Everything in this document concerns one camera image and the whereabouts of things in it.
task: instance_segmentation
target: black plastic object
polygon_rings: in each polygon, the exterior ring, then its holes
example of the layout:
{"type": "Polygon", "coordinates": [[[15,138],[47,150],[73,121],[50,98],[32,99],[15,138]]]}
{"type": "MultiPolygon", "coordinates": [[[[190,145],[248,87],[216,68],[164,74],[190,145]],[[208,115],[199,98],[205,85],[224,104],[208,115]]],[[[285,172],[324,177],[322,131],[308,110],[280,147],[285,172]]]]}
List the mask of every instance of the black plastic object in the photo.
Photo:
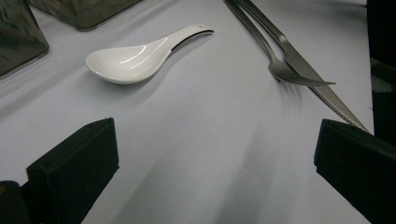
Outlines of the black plastic object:
{"type": "Polygon", "coordinates": [[[317,172],[372,223],[396,220],[396,147],[369,133],[324,119],[317,172]]]}
{"type": "Polygon", "coordinates": [[[396,10],[391,1],[367,0],[370,57],[396,67],[396,10]]]}
{"type": "Polygon", "coordinates": [[[82,127],[27,168],[21,194],[30,223],[81,223],[118,168],[114,119],[82,127]]]}
{"type": "Polygon", "coordinates": [[[0,181],[0,223],[30,223],[20,185],[17,182],[0,181]]]}
{"type": "Polygon", "coordinates": [[[0,1],[0,78],[43,57],[49,48],[25,0],[0,1]]]}
{"type": "Polygon", "coordinates": [[[396,91],[373,91],[373,115],[375,137],[396,146],[396,91]]]}
{"type": "Polygon", "coordinates": [[[81,31],[90,31],[142,0],[28,0],[29,4],[81,31]]]}

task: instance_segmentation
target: spoon handle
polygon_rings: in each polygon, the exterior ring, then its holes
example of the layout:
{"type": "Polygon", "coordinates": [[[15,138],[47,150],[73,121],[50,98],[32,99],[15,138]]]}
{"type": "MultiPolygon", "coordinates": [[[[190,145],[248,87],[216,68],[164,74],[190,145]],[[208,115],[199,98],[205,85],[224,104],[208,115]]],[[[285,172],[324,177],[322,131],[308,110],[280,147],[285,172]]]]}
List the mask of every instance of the spoon handle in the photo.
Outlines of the spoon handle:
{"type": "Polygon", "coordinates": [[[175,31],[164,38],[166,38],[168,47],[173,51],[177,46],[191,37],[208,33],[214,33],[214,30],[207,25],[196,23],[175,31]]]}

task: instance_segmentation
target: silver cutlery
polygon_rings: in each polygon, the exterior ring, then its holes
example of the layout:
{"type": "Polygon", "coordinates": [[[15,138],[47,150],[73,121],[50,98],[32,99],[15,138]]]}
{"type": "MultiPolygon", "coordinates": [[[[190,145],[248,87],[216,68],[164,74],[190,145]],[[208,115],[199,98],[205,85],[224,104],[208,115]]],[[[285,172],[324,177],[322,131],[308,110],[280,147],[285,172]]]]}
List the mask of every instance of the silver cutlery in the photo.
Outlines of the silver cutlery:
{"type": "Polygon", "coordinates": [[[271,49],[268,41],[264,38],[262,33],[256,28],[251,22],[248,16],[242,11],[242,9],[232,0],[224,0],[230,10],[236,15],[236,17],[245,24],[251,34],[256,38],[260,45],[267,51],[270,56],[269,70],[271,74],[278,80],[290,82],[297,85],[303,86],[322,86],[334,84],[332,82],[325,82],[323,80],[314,80],[306,77],[302,77],[294,72],[287,64],[281,62],[274,51],[271,49]]]}
{"type": "MultiPolygon", "coordinates": [[[[249,0],[224,0],[226,4],[234,3],[242,7],[249,13],[275,40],[285,53],[285,62],[298,74],[303,77],[315,80],[323,79],[312,68],[312,66],[300,55],[300,53],[291,45],[285,35],[277,29],[273,23],[249,0]]],[[[332,111],[334,111],[343,120],[352,126],[360,128],[367,133],[369,132],[356,116],[347,108],[341,99],[332,91],[329,86],[310,86],[312,92],[323,101],[332,111]]]]}

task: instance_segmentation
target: spoon bowl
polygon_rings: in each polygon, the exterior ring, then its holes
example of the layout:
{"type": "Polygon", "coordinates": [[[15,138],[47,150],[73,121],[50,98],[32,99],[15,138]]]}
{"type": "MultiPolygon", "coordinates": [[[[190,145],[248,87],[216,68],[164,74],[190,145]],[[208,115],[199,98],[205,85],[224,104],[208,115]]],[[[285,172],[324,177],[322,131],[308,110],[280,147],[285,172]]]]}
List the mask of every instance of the spoon bowl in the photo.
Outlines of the spoon bowl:
{"type": "Polygon", "coordinates": [[[197,23],[145,45],[97,50],[87,57],[86,64],[106,81],[131,84],[155,74],[170,53],[187,39],[211,33],[214,31],[210,27],[197,23]]]}

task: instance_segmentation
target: knife handle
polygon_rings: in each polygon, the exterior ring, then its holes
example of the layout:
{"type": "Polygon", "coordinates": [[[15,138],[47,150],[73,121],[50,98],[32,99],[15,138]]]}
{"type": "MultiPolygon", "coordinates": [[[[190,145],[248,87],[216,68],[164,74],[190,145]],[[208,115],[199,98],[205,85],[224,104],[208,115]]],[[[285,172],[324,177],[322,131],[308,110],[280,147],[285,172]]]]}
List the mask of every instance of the knife handle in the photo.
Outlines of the knife handle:
{"type": "Polygon", "coordinates": [[[234,0],[246,10],[276,41],[277,44],[287,42],[286,36],[257,8],[250,0],[234,0]]]}

